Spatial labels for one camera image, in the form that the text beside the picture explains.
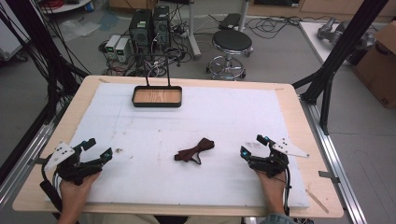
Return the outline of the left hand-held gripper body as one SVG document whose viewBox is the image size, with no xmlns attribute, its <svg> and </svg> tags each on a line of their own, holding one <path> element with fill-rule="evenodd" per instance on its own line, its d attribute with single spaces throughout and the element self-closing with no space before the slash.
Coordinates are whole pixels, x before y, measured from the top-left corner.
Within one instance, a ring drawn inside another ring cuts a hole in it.
<svg viewBox="0 0 396 224">
<path fill-rule="evenodd" d="M 43 170 L 48 171 L 55 167 L 55 173 L 63 180 L 80 185 L 84 177 L 95 175 L 103 170 L 103 166 L 92 165 L 91 161 L 82 162 L 81 153 L 77 153 L 74 147 L 70 147 L 65 142 L 60 142 L 43 163 Z"/>
</svg>

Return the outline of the dark red bow tie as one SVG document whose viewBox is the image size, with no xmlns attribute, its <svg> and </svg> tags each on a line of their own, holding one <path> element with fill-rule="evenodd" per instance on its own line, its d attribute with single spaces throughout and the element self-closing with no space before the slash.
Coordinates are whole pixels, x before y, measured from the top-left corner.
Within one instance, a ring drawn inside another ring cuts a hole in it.
<svg viewBox="0 0 396 224">
<path fill-rule="evenodd" d="M 175 161 L 193 161 L 198 165 L 201 165 L 201 159 L 199 154 L 203 151 L 212 149 L 215 146 L 215 143 L 212 140 L 207 138 L 202 138 L 199 143 L 192 148 L 180 150 L 175 156 Z"/>
</svg>

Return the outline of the person's left hand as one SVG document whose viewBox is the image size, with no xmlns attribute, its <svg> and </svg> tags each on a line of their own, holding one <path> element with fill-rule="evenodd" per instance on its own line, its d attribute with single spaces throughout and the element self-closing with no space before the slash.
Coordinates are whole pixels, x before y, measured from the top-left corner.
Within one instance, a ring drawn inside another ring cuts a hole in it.
<svg viewBox="0 0 396 224">
<path fill-rule="evenodd" d="M 73 182 L 62 180 L 60 184 L 63 209 L 63 219 L 78 219 L 86 204 L 92 184 L 100 174 L 90 175 L 83 178 L 83 183 L 76 185 Z"/>
</svg>

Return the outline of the person's right hand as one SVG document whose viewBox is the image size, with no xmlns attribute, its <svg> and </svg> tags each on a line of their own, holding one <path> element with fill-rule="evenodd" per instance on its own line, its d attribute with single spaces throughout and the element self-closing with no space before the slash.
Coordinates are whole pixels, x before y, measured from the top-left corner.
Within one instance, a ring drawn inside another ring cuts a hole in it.
<svg viewBox="0 0 396 224">
<path fill-rule="evenodd" d="M 285 214 L 283 204 L 283 193 L 286 186 L 286 175 L 284 172 L 268 177 L 265 172 L 256 171 L 260 179 L 265 204 L 269 214 Z"/>
</svg>

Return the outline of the thin wooden stick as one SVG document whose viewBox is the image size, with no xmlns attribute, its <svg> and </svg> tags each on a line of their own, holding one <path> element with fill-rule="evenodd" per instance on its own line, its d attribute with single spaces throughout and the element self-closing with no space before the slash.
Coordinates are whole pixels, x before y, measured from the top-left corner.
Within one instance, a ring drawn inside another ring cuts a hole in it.
<svg viewBox="0 0 396 224">
<path fill-rule="evenodd" d="M 329 209 L 324 205 L 324 203 L 309 189 L 305 189 L 306 193 L 311 197 L 311 199 L 326 213 L 329 214 Z"/>
</svg>

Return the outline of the black stand with wooden tray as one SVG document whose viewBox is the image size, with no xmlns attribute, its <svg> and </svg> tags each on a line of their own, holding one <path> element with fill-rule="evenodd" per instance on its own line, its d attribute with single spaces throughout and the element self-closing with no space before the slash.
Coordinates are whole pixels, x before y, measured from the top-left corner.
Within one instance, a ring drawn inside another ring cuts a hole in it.
<svg viewBox="0 0 396 224">
<path fill-rule="evenodd" d="M 182 105 L 182 92 L 180 86 L 174 86 L 170 81 L 169 57 L 165 54 L 140 54 L 143 63 L 145 85 L 134 87 L 132 103 L 134 107 L 168 107 L 178 108 Z M 165 68 L 166 83 L 164 85 L 151 85 L 149 77 L 153 71 L 158 72 L 160 67 Z"/>
</svg>

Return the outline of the white power supply unit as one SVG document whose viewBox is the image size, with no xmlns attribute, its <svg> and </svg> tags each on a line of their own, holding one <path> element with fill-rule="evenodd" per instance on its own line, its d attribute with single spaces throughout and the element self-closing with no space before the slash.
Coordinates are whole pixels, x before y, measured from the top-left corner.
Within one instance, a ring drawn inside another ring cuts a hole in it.
<svg viewBox="0 0 396 224">
<path fill-rule="evenodd" d="M 106 49 L 106 56 L 109 60 L 117 59 L 116 46 L 118 45 L 119 40 L 120 40 L 120 35 L 113 35 L 107 41 L 105 45 L 105 49 Z"/>
<path fill-rule="evenodd" d="M 116 54 L 120 63 L 127 62 L 128 57 L 131 55 L 130 43 L 127 37 L 122 37 L 119 40 L 118 45 L 116 46 Z"/>
</svg>

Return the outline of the black round stool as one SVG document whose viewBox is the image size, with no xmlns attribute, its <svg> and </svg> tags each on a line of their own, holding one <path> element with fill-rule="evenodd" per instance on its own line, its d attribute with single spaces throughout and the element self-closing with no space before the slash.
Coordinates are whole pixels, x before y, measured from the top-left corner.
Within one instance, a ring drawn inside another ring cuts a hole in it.
<svg viewBox="0 0 396 224">
<path fill-rule="evenodd" d="M 246 69 L 235 55 L 250 55 L 252 40 L 248 35 L 235 30 L 220 30 L 214 33 L 212 46 L 222 52 L 222 55 L 214 57 L 206 66 L 205 70 L 212 79 L 237 80 L 246 77 Z"/>
</svg>

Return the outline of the clear plastic sheet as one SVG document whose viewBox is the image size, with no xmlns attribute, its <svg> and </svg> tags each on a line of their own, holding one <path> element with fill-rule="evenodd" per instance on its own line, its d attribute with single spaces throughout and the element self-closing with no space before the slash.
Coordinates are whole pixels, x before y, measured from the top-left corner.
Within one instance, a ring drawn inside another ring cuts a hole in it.
<svg viewBox="0 0 396 224">
<path fill-rule="evenodd" d="M 88 37 L 100 28 L 100 24 L 86 21 L 80 22 L 77 20 L 64 21 L 60 24 L 60 38 L 63 41 L 70 41 L 78 37 Z"/>
</svg>

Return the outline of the black flat box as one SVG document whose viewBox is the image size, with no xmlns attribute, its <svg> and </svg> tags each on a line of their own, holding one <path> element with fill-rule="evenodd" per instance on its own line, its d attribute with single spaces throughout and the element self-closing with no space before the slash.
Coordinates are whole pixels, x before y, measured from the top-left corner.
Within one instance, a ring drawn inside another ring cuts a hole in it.
<svg viewBox="0 0 396 224">
<path fill-rule="evenodd" d="M 239 13 L 228 14 L 220 23 L 220 30 L 237 30 L 239 28 L 241 15 Z"/>
</svg>

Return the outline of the black computer tower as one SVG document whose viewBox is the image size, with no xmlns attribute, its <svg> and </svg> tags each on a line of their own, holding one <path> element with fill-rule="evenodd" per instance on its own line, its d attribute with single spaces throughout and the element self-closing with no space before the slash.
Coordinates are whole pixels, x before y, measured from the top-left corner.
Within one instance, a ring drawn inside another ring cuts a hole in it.
<svg viewBox="0 0 396 224">
<path fill-rule="evenodd" d="M 156 6 L 153 11 L 154 48 L 165 50 L 170 44 L 170 8 L 169 6 Z"/>
<path fill-rule="evenodd" d="M 151 53 L 153 39 L 152 11 L 137 9 L 129 25 L 129 33 L 135 52 Z"/>
</svg>

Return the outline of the white table leg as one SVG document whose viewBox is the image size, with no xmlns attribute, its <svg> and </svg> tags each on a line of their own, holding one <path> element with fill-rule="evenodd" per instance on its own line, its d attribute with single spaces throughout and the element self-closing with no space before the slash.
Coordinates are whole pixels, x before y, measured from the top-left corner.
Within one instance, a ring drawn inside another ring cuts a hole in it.
<svg viewBox="0 0 396 224">
<path fill-rule="evenodd" d="M 188 0 L 189 4 L 189 29 L 188 29 L 188 39 L 191 46 L 192 58 L 194 60 L 199 60 L 201 57 L 201 51 L 199 49 L 197 40 L 194 35 L 194 0 Z"/>
</svg>

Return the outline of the round white table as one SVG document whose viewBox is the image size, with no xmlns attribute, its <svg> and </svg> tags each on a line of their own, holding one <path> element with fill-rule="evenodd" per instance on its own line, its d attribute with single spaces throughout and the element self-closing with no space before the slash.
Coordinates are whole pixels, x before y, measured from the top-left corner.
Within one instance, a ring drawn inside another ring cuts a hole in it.
<svg viewBox="0 0 396 224">
<path fill-rule="evenodd" d="M 63 13 L 88 6 L 92 9 L 92 0 L 43 0 L 39 4 L 45 14 Z"/>
</svg>

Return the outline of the metal rail bracket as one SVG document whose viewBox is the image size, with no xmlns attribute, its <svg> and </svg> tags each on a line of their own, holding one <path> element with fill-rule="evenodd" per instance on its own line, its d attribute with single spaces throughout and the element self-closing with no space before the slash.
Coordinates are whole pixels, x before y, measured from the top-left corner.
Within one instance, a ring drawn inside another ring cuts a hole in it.
<svg viewBox="0 0 396 224">
<path fill-rule="evenodd" d="M 330 172 L 319 171 L 318 175 L 323 178 L 329 178 L 334 184 L 338 184 L 340 182 L 340 178 Z"/>
</svg>

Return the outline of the black metal frame stand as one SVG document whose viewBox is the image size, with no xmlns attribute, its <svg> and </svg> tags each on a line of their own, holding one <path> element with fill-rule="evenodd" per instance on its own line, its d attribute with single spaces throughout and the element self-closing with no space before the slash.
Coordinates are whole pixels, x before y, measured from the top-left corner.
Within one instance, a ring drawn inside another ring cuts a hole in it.
<svg viewBox="0 0 396 224">
<path fill-rule="evenodd" d="M 15 146 L 6 161 L 0 166 L 0 185 L 10 177 L 11 171 L 16 167 L 28 144 L 33 140 L 43 124 L 48 124 L 55 117 L 56 105 L 62 100 L 74 96 L 80 84 L 76 77 L 85 78 L 90 75 L 67 61 L 56 47 L 50 36 L 50 32 L 35 10 L 30 0 L 6 0 L 10 10 L 20 22 L 26 34 L 29 35 L 31 44 L 27 44 L 16 31 L 17 25 L 13 25 L 8 14 L 1 10 L 0 20 L 21 43 L 34 64 L 46 79 L 48 88 L 48 102 L 29 127 L 28 131 Z"/>
<path fill-rule="evenodd" d="M 335 44 L 328 58 L 312 75 L 304 77 L 292 84 L 294 89 L 309 84 L 308 89 L 301 94 L 301 99 L 309 105 L 315 105 L 322 95 L 322 105 L 319 114 L 319 127 L 328 135 L 328 117 L 330 110 L 332 81 L 344 60 L 350 54 L 358 40 L 375 21 L 389 0 L 363 0 L 353 16 L 340 40 Z"/>
</svg>

